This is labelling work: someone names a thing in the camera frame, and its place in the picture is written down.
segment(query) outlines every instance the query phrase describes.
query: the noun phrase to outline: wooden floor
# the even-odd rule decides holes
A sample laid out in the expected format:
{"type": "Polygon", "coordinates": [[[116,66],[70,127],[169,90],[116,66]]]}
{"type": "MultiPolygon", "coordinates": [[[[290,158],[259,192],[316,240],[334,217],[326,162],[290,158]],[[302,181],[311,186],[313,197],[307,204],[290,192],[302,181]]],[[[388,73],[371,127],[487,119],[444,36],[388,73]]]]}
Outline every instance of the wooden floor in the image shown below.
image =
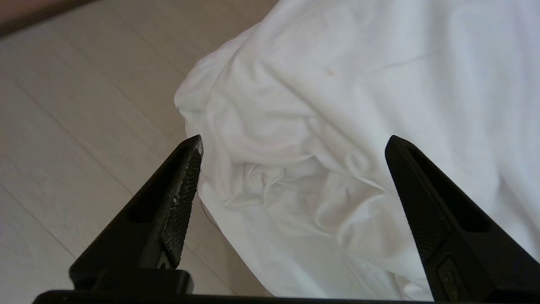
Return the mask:
{"type": "MultiPolygon", "coordinates": [[[[68,268],[185,138],[174,93],[274,0],[104,0],[0,40],[0,301],[68,268]]],[[[194,203],[195,292],[266,295],[194,203]]]]}

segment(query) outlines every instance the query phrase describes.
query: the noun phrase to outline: white cloth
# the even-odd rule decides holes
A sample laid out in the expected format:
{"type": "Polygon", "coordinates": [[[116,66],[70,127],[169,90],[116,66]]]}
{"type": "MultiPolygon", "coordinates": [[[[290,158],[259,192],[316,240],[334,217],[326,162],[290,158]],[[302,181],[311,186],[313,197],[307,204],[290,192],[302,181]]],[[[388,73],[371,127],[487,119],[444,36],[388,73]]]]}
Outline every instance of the white cloth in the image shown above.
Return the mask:
{"type": "Polygon", "coordinates": [[[275,295],[427,300],[395,134],[538,260],[539,37],[534,0],[281,1],[177,92],[199,195],[275,295]]]}

